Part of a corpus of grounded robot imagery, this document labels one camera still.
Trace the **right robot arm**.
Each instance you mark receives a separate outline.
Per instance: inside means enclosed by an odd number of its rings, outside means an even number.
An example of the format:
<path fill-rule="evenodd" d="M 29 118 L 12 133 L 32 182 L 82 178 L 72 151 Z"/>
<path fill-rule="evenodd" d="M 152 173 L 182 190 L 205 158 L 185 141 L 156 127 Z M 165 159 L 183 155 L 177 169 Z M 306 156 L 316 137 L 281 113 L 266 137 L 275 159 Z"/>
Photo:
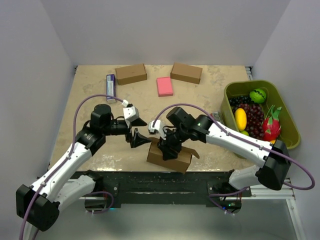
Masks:
<path fill-rule="evenodd" d="M 159 134 L 157 147 L 163 160 L 173 160 L 182 151 L 187 140 L 226 148 L 254 163 L 253 166 L 228 172 L 228 179 L 213 188 L 219 194 L 233 197 L 240 190 L 255 185 L 263 185 L 279 191 L 291 166 L 286 159 L 289 155 L 282 141 L 272 144 L 258 140 L 232 130 L 214 121 L 206 114 L 194 118 L 183 108 L 176 106 L 167 115 L 171 126 L 165 126 L 161 120 L 148 124 L 150 134 Z"/>

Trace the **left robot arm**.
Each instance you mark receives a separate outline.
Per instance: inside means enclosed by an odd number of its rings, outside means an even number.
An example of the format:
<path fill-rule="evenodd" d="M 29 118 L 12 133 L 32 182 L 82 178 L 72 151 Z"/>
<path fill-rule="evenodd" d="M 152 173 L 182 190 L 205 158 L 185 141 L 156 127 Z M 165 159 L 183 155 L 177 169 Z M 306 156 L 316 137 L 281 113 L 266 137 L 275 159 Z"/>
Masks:
<path fill-rule="evenodd" d="M 107 104 L 96 105 L 88 120 L 73 138 L 67 152 L 31 186 L 21 185 L 16 191 L 16 212 L 27 223 L 44 232 L 58 219 L 61 211 L 84 195 L 99 196 L 104 190 L 103 178 L 93 171 L 85 172 L 72 184 L 67 181 L 106 142 L 107 136 L 123 135 L 131 148 L 150 143 L 138 127 L 147 123 L 132 104 L 125 104 L 123 115 L 114 118 Z"/>

